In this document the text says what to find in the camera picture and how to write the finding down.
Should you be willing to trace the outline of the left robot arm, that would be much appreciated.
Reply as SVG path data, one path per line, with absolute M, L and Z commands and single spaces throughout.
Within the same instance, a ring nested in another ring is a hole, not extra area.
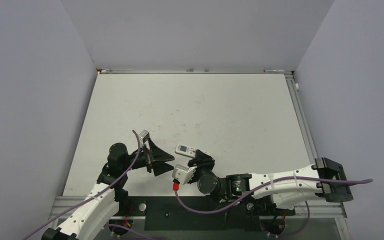
M 109 148 L 106 164 L 102 167 L 90 193 L 68 211 L 69 217 L 56 228 L 48 228 L 43 240 L 92 240 L 112 216 L 123 215 L 131 210 L 129 193 L 124 189 L 128 171 L 145 168 L 159 176 L 170 172 L 175 157 L 160 149 L 147 138 L 138 142 L 132 153 L 123 143 Z

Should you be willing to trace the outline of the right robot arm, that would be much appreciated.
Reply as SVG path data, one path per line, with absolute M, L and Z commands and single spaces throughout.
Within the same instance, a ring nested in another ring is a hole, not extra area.
M 269 173 L 241 173 L 219 177 L 213 172 L 215 160 L 199 151 L 188 162 L 192 168 L 189 184 L 196 183 L 203 195 L 228 203 L 262 202 L 263 209 L 275 214 L 308 200 L 325 199 L 328 203 L 353 200 L 352 182 L 342 164 L 318 157 L 314 164 Z

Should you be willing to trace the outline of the white grey remote control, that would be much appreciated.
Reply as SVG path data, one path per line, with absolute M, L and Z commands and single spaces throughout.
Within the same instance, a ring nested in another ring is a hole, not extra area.
M 188 157 L 188 158 L 195 158 L 197 154 L 197 148 L 191 147 L 184 144 L 178 144 L 176 145 L 174 152 L 178 155 Z

